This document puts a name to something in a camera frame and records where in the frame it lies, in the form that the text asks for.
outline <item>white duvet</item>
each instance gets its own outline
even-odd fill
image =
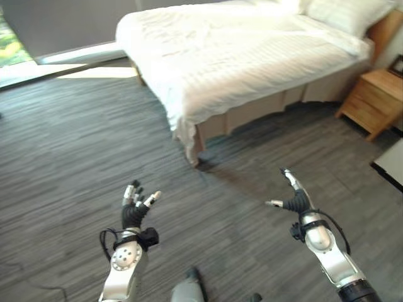
[[[117,42],[164,105],[192,164],[196,124],[370,55],[364,41],[309,17],[242,3],[152,9],[118,24]]]

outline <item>gray carpet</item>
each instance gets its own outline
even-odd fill
[[[399,138],[375,143],[333,104],[299,104],[211,140],[198,170],[171,140],[164,108],[134,78],[52,79],[0,93],[0,300],[96,301],[108,272],[98,243],[120,227],[127,182],[163,192],[147,215],[149,250],[139,301],[169,301],[191,265],[210,301],[339,301],[315,257],[288,232],[278,172],[289,167],[318,208],[344,228],[353,258],[384,301],[402,299],[402,195],[368,164]],[[6,266],[21,262],[17,267]]]

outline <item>white pillow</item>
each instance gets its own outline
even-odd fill
[[[291,13],[302,14],[312,0],[275,0]]]
[[[386,16],[395,5],[396,0],[312,0],[307,15],[362,38],[367,29]]]

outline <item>wooden nightstand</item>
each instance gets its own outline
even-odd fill
[[[360,77],[336,117],[346,115],[362,126],[370,132],[370,142],[402,114],[403,79],[380,69]]]

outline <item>drawer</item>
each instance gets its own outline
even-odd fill
[[[343,113],[369,132],[378,129],[386,119],[381,111],[357,95],[349,97],[343,106]]]
[[[354,91],[354,96],[385,115],[395,113],[400,105],[398,100],[363,80]]]

